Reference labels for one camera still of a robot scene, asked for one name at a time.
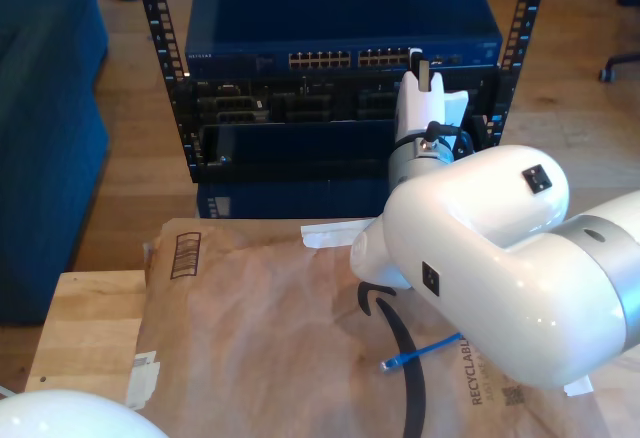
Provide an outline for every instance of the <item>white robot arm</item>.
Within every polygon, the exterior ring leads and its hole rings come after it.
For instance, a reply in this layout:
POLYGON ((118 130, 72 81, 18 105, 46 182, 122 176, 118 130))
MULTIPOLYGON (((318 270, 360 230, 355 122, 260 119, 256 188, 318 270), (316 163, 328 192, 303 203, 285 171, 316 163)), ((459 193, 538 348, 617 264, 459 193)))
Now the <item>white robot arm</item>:
MULTIPOLYGON (((401 91, 399 123, 411 121, 402 112, 423 129, 444 123, 425 113, 443 107, 424 105, 443 99, 441 85, 436 74, 421 100, 401 91)), ((405 139, 391 157, 395 189, 352 246, 360 279, 415 288, 507 375, 539 388, 640 342, 640 192, 563 223, 567 179, 545 153, 501 146, 450 163, 430 139, 405 139)))

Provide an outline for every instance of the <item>server rack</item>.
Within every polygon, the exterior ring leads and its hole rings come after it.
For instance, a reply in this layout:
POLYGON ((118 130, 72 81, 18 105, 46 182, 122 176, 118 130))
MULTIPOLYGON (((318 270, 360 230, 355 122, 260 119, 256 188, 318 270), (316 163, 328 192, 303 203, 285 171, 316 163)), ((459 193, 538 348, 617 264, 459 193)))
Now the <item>server rack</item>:
MULTIPOLYGON (((475 83, 475 89, 470 98, 477 101, 474 104, 471 116, 465 116, 464 123, 474 138, 476 149, 497 146, 500 143, 527 48, 531 41, 540 1, 517 0, 510 31, 506 37, 503 37, 506 47, 500 65, 489 72, 482 72, 482 76, 471 77, 475 83)), ((209 156, 211 153, 208 150, 211 147, 211 141, 215 139, 213 135, 219 133, 221 128, 207 126, 206 113, 203 113, 201 106, 202 100, 211 97, 224 97, 225 87, 231 86, 237 89, 237 94, 252 96, 257 102, 256 106, 262 106, 260 90, 263 88, 268 89, 271 87, 270 91, 273 91, 274 87, 297 88, 300 89, 301 94, 306 95, 307 92, 313 93, 314 88, 321 89, 322 86, 328 86, 329 84, 334 86, 334 84, 327 83, 322 78, 313 77, 292 78, 288 82, 287 80, 264 80, 233 85, 225 84, 224 82, 192 81, 182 65, 167 0, 142 0, 142 2, 193 182, 246 182, 252 181, 255 177, 259 177, 260 180, 277 180, 282 177, 283 172, 295 175, 296 170, 305 176, 309 173, 311 173, 309 176, 313 176, 315 172, 318 178, 326 177, 327 174, 332 173, 337 173, 336 176, 343 178, 376 176, 376 173, 378 173, 376 169, 380 167, 379 163, 375 164, 372 160, 369 160, 369 163, 367 163, 367 160, 360 160, 357 163, 350 163, 346 167, 341 166, 340 162, 318 164, 317 167, 305 165, 304 170, 302 170, 300 169, 301 166, 296 168, 297 165, 295 163, 290 164, 289 169, 286 169, 286 166, 276 167, 269 164, 253 167, 234 166, 235 164, 228 162, 229 160, 223 152, 217 153, 217 156, 213 158, 209 156), (274 171, 278 168, 280 168, 280 173, 274 171)), ((389 75, 389 80, 390 82, 395 82, 397 86, 399 77, 389 75)), ((466 89, 464 83, 465 80, 469 80, 469 75, 465 73, 458 75, 448 74, 444 76, 444 80, 445 87, 449 82, 451 83, 449 88, 466 89)), ((367 77, 362 76, 360 82, 352 80, 344 82, 340 86, 351 87, 357 92, 358 88, 365 88, 363 84, 366 84, 366 81, 367 77)), ((236 123, 235 125, 226 125, 224 132, 235 133, 242 130, 242 127, 237 126, 237 124, 242 123, 242 115, 236 113, 229 116, 237 121, 233 122, 236 123)), ((331 123, 322 124, 324 127, 331 125, 331 123)), ((379 128, 377 132, 382 135, 388 132, 387 128, 389 126, 393 125, 392 120, 381 120, 377 125, 373 126, 374 128, 377 126, 379 128)), ((273 137, 273 139, 277 142, 278 137, 273 137)), ((248 147, 248 149, 249 154, 251 154, 251 147, 248 147)), ((454 154, 459 154, 461 151, 454 150, 454 154)))

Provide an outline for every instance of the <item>wooden table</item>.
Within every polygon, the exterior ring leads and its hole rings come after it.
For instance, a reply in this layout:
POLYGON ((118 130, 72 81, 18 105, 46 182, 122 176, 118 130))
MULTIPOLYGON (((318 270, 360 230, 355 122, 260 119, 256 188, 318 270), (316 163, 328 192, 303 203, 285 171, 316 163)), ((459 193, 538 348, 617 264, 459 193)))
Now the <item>wooden table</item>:
POLYGON ((80 390, 125 403, 144 300, 144 271, 61 275, 26 391, 80 390))
MULTIPOLYGON (((27 391, 63 388, 125 403, 145 300, 143 271, 65 273, 27 391)), ((640 430, 640 346, 590 375, 612 437, 640 430)))

